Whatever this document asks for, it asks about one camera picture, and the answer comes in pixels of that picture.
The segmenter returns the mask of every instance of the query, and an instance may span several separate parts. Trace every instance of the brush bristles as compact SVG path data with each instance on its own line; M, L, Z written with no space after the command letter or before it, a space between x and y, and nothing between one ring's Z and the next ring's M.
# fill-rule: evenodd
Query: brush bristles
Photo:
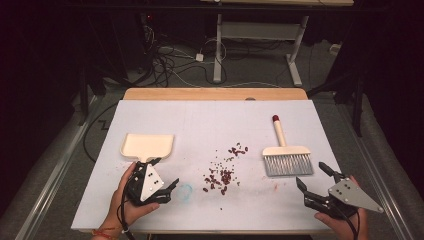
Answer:
M310 154L264 156L267 175L290 176L313 174Z

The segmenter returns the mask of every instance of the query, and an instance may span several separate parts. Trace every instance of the human hand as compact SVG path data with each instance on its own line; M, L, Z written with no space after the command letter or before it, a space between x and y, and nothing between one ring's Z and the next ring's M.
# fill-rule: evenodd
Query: human hand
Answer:
M134 168L135 168L135 162L133 162L125 171L125 173L122 175L121 181L119 182L119 185L118 185L118 189L112 195L109 212L104 222L99 227L99 231L114 238L119 237L122 230L121 223L119 222L119 219L117 216L117 210L119 206L121 205L121 198L125 188L125 184L130 178L132 172L134 171ZM125 202L124 204L125 204L125 207L124 207L125 221L127 222L128 226L133 224L140 217L143 217L159 208L159 203L150 203L150 204L139 206L139 207L134 206L129 201ZM101 239L99 236L94 236L92 239L97 239L97 237Z
M353 176L350 176L352 182L359 186L358 182ZM367 240L368 239L368 221L367 221L367 213L365 209L359 208L358 214L360 218L360 228L358 234L358 240ZM339 240L352 240L353 232L349 227L349 224L345 220L338 220L328 216L325 213L318 212L314 216L316 219L320 220L322 223L327 225L329 228L333 229L336 233L336 236ZM355 229L358 229L358 215L355 214L351 216L350 221L352 222Z

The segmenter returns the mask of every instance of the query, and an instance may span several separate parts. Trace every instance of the white paper sheet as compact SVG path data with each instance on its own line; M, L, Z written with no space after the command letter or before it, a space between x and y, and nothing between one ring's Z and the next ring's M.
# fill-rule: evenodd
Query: white paper sheet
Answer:
M339 167L312 101L121 101L72 229L86 231L100 226L112 193L130 165L119 149L127 133L137 133L174 134L171 155L155 169L165 186L176 178L180 182L171 202L133 224L133 231L328 230L314 219L316 211L303 205L294 177L266 176L262 150L278 146L273 115L279 116L288 145L306 146L312 152L314 174L301 177L302 181L308 190L327 196L334 180L319 169L318 162L337 171ZM247 147L248 151L235 157L228 151L232 147ZM210 168L225 167L234 173L222 195L204 179L211 174Z

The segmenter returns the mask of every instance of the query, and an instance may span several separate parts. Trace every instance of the dustpan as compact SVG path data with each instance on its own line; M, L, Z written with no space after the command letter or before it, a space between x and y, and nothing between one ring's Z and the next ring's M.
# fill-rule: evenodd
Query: dustpan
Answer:
M121 146L127 158L147 163L156 158L167 158L172 151L174 135L145 135L128 133Z

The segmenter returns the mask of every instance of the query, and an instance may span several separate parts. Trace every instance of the table leg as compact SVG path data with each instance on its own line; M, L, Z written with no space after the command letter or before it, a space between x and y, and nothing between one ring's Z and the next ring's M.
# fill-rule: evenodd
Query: table leg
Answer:
M299 72L297 71L295 60L296 60L297 52L299 51L299 48L300 48L300 44L302 43L302 38L303 38L303 34L305 33L306 24L308 23L308 19L309 19L309 16L304 16L302 18L302 23L300 24L300 26L297 30L293 52L292 52L292 54L286 55L287 64L289 66L290 74L292 76L293 83L296 87L302 86L302 81L300 79Z
M216 53L215 53L215 64L213 70L213 82L221 82L221 40L222 40L222 14L218 14L218 20L216 24Z

